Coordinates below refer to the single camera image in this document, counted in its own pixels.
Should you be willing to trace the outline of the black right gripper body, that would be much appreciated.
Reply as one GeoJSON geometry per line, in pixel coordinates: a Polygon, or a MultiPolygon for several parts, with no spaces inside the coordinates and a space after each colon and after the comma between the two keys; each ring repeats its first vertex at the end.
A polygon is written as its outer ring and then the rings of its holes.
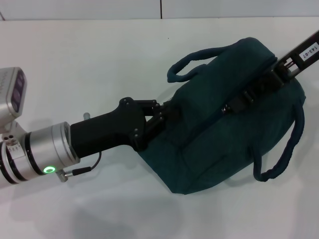
{"type": "Polygon", "coordinates": [[[319,31],[288,52],[276,63],[276,74],[291,80],[319,60],[319,31]]]}

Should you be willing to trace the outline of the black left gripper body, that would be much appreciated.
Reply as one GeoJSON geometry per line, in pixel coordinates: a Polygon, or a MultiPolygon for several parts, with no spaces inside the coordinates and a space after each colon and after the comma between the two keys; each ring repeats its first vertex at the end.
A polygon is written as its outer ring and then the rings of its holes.
{"type": "Polygon", "coordinates": [[[112,112],[72,124],[71,146],[80,158],[119,145],[135,148],[145,125],[142,107],[132,98],[123,98],[112,112]]]}

